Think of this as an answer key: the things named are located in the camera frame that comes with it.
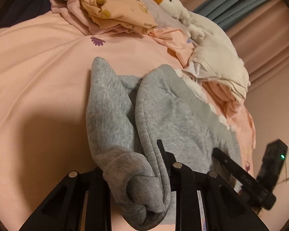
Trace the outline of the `grey New York sweatshirt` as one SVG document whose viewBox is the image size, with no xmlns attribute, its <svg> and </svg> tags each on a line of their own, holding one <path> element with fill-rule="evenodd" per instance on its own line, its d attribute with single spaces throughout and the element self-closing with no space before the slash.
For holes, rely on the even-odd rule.
<svg viewBox="0 0 289 231">
<path fill-rule="evenodd" d="M 137 230 L 174 222 L 175 195 L 158 140 L 197 172 L 221 171 L 214 148 L 241 162 L 234 129 L 169 65 L 140 78 L 119 76 L 105 59 L 95 58 L 86 123 L 93 160 L 124 219 Z"/>
</svg>

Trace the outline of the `pink folded garment pile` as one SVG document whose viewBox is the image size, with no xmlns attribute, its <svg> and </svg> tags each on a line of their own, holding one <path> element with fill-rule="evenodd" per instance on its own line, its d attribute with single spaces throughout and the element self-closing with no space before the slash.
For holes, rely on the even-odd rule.
<svg viewBox="0 0 289 231">
<path fill-rule="evenodd" d="M 216 81 L 203 82 L 202 86 L 218 105 L 227 122 L 232 125 L 244 125 L 249 121 L 244 105 L 248 82 L 245 85 L 236 82 L 226 81 L 224 83 Z"/>
</svg>

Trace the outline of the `white folded garment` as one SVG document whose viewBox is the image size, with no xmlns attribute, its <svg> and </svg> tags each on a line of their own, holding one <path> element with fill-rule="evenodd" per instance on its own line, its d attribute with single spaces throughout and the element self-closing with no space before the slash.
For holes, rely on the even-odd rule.
<svg viewBox="0 0 289 231">
<path fill-rule="evenodd" d="M 196 47 L 184 71 L 196 79 L 227 86 L 237 101 L 246 99 L 250 82 L 244 62 L 224 45 Z"/>
</svg>

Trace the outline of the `white goose plush toy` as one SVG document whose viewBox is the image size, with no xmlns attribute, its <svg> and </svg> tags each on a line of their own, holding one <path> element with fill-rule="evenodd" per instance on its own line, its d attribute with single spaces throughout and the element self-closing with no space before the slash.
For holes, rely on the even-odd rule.
<svg viewBox="0 0 289 231">
<path fill-rule="evenodd" d="M 237 54 L 230 38 L 212 20 L 195 14 L 184 7 L 180 0 L 153 0 L 164 12 L 179 20 L 187 29 L 190 38 L 197 46 L 224 45 L 233 54 Z"/>
</svg>

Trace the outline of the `pink printed duvet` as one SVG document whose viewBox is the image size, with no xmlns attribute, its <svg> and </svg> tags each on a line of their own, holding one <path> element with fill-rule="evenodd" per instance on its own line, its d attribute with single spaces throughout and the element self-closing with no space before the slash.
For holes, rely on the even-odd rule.
<svg viewBox="0 0 289 231">
<path fill-rule="evenodd" d="M 0 220 L 18 230 L 71 170 L 94 168 L 86 107 L 93 60 L 141 77 L 162 64 L 183 69 L 191 52 L 176 28 L 149 35 L 117 29 L 84 35 L 46 13 L 0 29 Z"/>
</svg>

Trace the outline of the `teal curtain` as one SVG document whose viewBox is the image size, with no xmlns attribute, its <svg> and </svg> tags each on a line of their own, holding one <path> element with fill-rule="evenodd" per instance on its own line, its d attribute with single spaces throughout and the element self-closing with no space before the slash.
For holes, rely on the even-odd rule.
<svg viewBox="0 0 289 231">
<path fill-rule="evenodd" d="M 224 31 L 269 0 L 206 0 L 194 13 L 215 22 Z"/>
</svg>

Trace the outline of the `grey lilac blanket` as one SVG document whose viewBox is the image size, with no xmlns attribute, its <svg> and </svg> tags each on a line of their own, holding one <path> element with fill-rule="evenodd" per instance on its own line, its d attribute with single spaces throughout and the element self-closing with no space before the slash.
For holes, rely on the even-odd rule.
<svg viewBox="0 0 289 231">
<path fill-rule="evenodd" d="M 163 9 L 153 0 L 142 0 L 149 9 L 149 12 L 153 16 L 157 23 L 157 28 L 173 28 L 183 30 L 187 33 L 186 27 L 178 20 L 172 18 L 169 14 L 163 11 Z"/>
</svg>

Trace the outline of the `orange printed folded garment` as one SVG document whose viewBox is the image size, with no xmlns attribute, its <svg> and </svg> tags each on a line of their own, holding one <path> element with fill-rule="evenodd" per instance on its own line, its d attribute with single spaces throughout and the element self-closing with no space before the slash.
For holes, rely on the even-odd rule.
<svg viewBox="0 0 289 231">
<path fill-rule="evenodd" d="M 157 23 L 142 0 L 80 0 L 94 23 L 101 29 L 122 26 L 148 34 Z"/>
</svg>

